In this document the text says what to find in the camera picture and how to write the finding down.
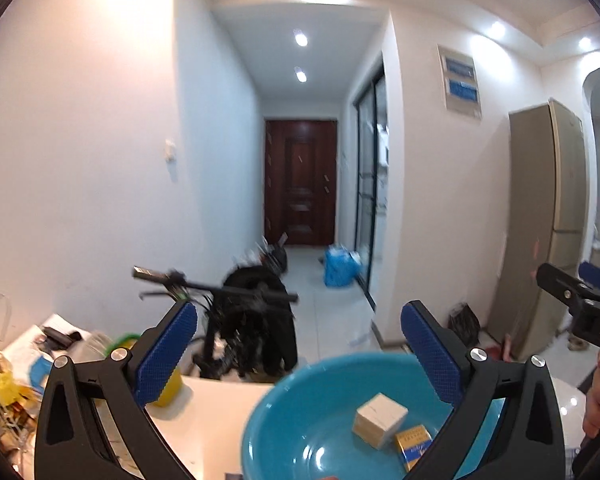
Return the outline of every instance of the blue plastic bag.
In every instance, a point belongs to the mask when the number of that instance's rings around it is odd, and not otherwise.
[[[361,267],[357,253],[341,246],[331,246],[324,254],[324,284],[330,287],[348,286]]]

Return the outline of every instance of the electrical box on wall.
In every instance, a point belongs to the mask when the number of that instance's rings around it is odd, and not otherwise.
[[[440,45],[438,54],[445,85],[446,109],[482,118],[474,58]]]

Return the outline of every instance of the soap box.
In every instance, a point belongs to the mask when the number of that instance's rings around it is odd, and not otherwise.
[[[407,413],[409,410],[404,406],[383,394],[377,394],[358,408],[353,433],[370,446],[381,449],[400,429]]]
[[[431,445],[431,436],[427,428],[420,425],[398,433],[395,436],[395,444],[408,473]]]

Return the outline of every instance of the bicycle handlebar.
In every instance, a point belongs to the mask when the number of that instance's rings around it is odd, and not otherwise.
[[[268,290],[250,290],[248,288],[237,288],[234,286],[213,286],[203,283],[192,283],[185,279],[184,274],[180,272],[157,272],[156,270],[134,267],[132,276],[145,282],[157,283],[163,286],[181,286],[183,288],[192,288],[193,290],[206,290],[214,296],[238,296],[240,298],[261,297],[265,301],[288,301],[297,303],[297,294],[286,294],[284,292],[272,292]]]

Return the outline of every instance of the yellow wrapper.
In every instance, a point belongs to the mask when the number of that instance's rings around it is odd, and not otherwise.
[[[431,445],[431,436],[427,428],[420,425],[396,434],[395,445],[404,462],[404,468],[409,472]]]

